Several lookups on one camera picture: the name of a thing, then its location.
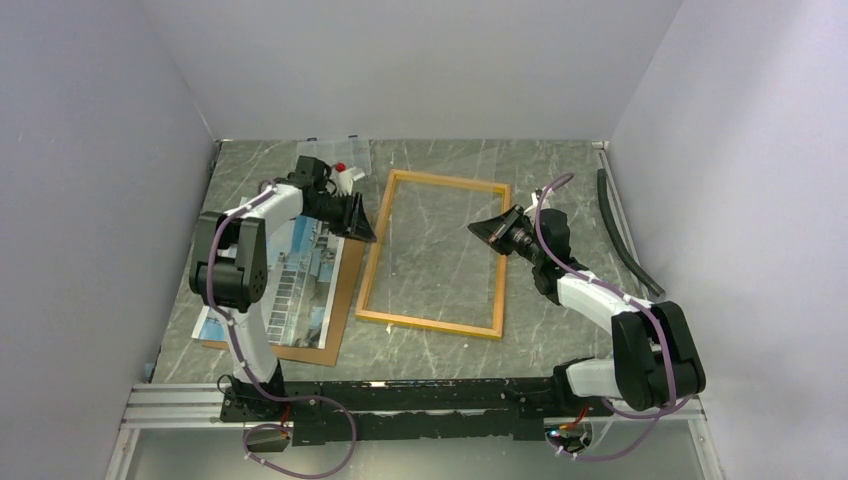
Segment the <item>clear acrylic glazing sheet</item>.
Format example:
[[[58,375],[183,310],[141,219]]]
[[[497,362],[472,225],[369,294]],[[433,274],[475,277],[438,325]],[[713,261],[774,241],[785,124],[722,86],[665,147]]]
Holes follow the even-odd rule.
[[[487,140],[395,140],[373,145],[375,167],[495,179],[498,151]],[[368,306],[404,316],[486,326],[496,265],[471,234],[471,222],[494,216],[499,195],[413,183],[396,184]]]

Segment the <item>yellow wooden picture frame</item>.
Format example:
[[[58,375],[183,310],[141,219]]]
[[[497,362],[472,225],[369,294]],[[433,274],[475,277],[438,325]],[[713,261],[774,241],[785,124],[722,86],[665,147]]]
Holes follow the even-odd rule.
[[[382,322],[387,325],[391,324],[403,327],[433,330],[449,334],[478,337],[487,340],[500,340],[503,337],[504,332],[506,301],[507,260],[504,256],[501,256],[497,260],[495,268],[494,306],[491,327],[471,326],[441,320],[378,312],[367,308],[371,296],[371,290],[375,281],[379,256],[383,245],[388,239],[388,224],[393,207],[394,195],[397,191],[397,187],[403,182],[498,194],[501,198],[502,211],[505,211],[512,206],[512,188],[510,185],[505,183],[392,169],[388,174],[386,188],[383,193],[381,207],[377,216],[377,225],[375,228],[376,242],[371,245],[368,253],[361,287],[355,305],[355,316],[361,320]]]

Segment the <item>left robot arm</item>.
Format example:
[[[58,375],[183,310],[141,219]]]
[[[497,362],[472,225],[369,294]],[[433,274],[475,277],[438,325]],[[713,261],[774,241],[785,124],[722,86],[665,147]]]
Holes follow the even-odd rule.
[[[198,219],[189,288],[220,318],[234,362],[233,388],[247,395],[247,407],[260,419],[278,417],[287,401],[260,305],[269,280],[268,235],[304,216],[337,237],[375,242],[363,197],[354,189],[364,176],[358,167],[301,156],[293,171],[262,181],[243,204]]]

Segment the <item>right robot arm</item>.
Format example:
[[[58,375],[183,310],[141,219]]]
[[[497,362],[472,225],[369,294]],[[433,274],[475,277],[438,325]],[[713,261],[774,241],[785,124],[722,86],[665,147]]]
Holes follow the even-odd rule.
[[[555,367],[550,401],[564,415],[588,399],[615,399],[635,411],[670,407],[706,388],[706,374],[682,308],[654,303],[608,285],[571,254],[564,212],[545,208],[532,220],[515,205],[468,230],[502,256],[531,266],[536,290],[591,320],[612,340],[607,359],[581,358]]]

